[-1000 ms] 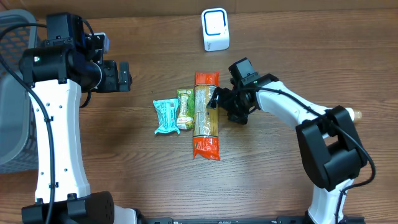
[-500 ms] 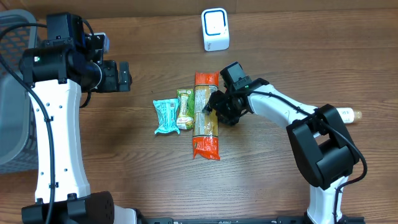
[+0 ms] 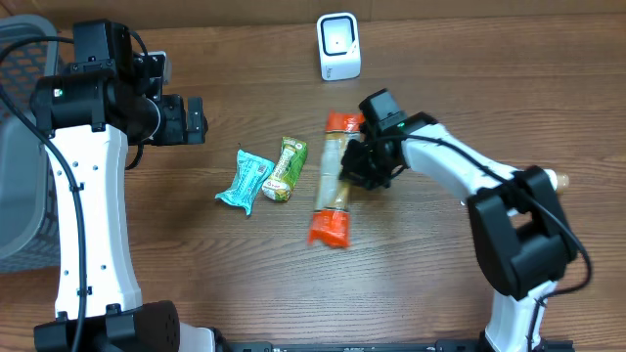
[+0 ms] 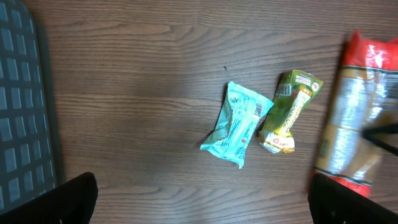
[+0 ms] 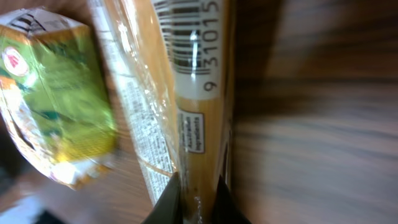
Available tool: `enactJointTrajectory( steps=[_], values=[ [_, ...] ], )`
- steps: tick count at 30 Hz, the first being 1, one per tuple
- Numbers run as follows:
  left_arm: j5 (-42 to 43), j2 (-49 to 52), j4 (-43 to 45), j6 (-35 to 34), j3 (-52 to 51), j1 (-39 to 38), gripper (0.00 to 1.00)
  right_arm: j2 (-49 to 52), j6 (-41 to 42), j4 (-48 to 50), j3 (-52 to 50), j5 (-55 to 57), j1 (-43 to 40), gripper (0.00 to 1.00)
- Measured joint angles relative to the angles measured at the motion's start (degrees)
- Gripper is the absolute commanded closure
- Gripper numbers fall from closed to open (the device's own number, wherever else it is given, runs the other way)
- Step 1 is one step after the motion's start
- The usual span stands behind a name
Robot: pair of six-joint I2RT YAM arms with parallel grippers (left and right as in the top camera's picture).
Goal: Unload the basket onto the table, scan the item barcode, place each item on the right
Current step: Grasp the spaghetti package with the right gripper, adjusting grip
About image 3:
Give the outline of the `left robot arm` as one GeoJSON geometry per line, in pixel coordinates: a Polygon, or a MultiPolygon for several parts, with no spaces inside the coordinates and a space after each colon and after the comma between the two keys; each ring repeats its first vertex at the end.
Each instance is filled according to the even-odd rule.
{"type": "Polygon", "coordinates": [[[166,95],[169,61],[134,51],[137,34],[108,20],[73,27],[74,62],[40,79],[31,109],[55,174],[61,251],[56,317],[34,331],[39,351],[213,351],[208,328],[184,324],[168,300],[143,300],[128,244],[124,175],[132,146],[197,145],[198,97],[166,95]]]}

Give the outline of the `mint green wipes packet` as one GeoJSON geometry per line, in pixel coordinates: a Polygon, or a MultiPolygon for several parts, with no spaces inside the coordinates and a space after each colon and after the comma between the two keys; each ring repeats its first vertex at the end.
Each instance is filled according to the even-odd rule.
{"type": "Polygon", "coordinates": [[[257,194],[274,167],[275,163],[269,159],[238,150],[233,182],[226,191],[216,194],[214,198],[243,208],[246,216],[250,216],[257,194]]]}

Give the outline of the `orange spaghetti packet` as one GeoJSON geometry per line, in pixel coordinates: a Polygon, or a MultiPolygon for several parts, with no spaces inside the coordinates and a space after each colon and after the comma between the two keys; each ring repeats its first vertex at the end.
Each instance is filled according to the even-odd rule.
{"type": "Polygon", "coordinates": [[[320,241],[329,247],[350,245],[350,184],[339,179],[341,160],[348,143],[360,139],[362,113],[331,111],[325,129],[320,178],[314,211],[309,226],[308,243],[320,241]]]}

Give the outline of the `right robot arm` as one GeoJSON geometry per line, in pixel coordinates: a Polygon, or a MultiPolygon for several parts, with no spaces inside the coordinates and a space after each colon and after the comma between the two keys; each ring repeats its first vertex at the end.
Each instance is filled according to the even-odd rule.
{"type": "Polygon", "coordinates": [[[364,139],[348,144],[340,176],[367,190],[389,187],[411,169],[436,181],[467,208],[478,265],[494,289],[491,318],[476,351],[570,351],[540,326],[548,298],[580,249],[558,193],[567,178],[538,166],[519,170],[456,139],[434,117],[408,115],[385,89],[359,105],[364,139]]]}

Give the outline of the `green snack packet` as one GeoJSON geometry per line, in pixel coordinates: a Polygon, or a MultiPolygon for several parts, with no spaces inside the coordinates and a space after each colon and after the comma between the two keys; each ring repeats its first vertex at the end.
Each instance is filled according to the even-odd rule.
{"type": "Polygon", "coordinates": [[[270,176],[262,185],[271,200],[288,201],[308,156],[307,144],[292,137],[282,139],[281,155],[270,176]]]}

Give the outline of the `white tube gold cap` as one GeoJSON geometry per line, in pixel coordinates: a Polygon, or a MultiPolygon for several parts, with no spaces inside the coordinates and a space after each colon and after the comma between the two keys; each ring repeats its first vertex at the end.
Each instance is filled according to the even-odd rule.
{"type": "Polygon", "coordinates": [[[544,172],[549,176],[552,187],[558,195],[562,195],[570,185],[569,176],[553,169],[545,169],[544,172]]]}

